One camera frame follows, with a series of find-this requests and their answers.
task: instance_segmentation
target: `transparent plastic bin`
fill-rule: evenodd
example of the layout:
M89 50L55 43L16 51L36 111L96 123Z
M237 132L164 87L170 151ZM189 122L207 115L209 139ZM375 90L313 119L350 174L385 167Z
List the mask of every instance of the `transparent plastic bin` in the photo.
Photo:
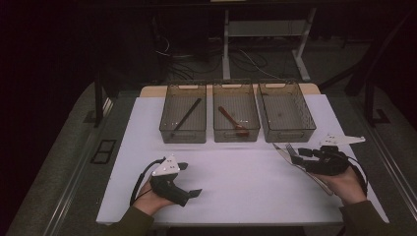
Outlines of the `transparent plastic bin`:
M258 139L261 125L251 80L214 81L212 99L215 142L255 142Z
M267 143L306 143L316 124L297 83L259 80L257 101Z
M171 81L159 131L166 144L203 144L207 129L206 81Z

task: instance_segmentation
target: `sleeve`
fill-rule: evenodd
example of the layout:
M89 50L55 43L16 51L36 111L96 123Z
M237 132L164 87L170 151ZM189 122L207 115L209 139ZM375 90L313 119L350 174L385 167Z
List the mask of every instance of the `sleeve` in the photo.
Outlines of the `sleeve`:
M397 235L392 225L380 217L370 201L340 208L346 226L346 235L390 236Z
M153 217L131 206L119 222L108 226L104 236L145 236L152 224Z

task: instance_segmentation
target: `person's left hand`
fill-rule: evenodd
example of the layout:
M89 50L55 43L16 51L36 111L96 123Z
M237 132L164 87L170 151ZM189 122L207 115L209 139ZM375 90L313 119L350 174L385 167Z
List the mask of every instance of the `person's left hand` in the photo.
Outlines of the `person's left hand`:
M149 180L150 178L139 191L138 196L140 197L135 200L133 207L143 211L147 215L154 215L161 208L174 205L174 203L154 193Z

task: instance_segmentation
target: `white table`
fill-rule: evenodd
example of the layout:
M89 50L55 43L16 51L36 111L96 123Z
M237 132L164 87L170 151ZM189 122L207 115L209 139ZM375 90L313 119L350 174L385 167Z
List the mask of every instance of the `white table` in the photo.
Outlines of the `white table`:
M134 105L96 221L119 221L127 208L140 173L152 161L173 153L188 162L175 179L185 191L203 189L185 207L168 206L158 212L154 226L319 225L340 224L337 196L328 196L316 182L289 165L265 142L263 130L254 143L215 143L212 130L212 97L208 96L208 131L205 144L167 145L159 133L163 89L144 92ZM295 148L318 148L327 134L343 135L325 95L305 95L317 130L308 143ZM340 147L354 157L350 146ZM369 199L387 221L372 187Z

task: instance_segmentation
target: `hand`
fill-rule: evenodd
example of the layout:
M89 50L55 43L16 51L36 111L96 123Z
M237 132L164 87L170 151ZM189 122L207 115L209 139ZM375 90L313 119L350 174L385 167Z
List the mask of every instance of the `hand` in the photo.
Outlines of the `hand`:
M174 203L154 193L151 189L149 180L150 178L139 191L138 196L140 197L135 200L133 207L141 210L147 215L154 215L161 208L174 205Z
M344 173L334 176L311 174L324 181L341 198L345 206L367 201L359 178L350 166Z

